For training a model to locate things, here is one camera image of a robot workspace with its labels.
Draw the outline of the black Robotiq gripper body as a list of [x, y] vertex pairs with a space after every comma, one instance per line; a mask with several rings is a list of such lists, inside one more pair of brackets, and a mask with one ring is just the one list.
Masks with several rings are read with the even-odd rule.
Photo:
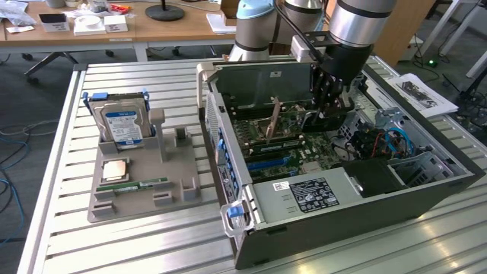
[[365, 61], [372, 53], [373, 45], [366, 47], [350, 47], [346, 45], [330, 45], [325, 49], [329, 59], [320, 64], [321, 70], [349, 85], [361, 71]]

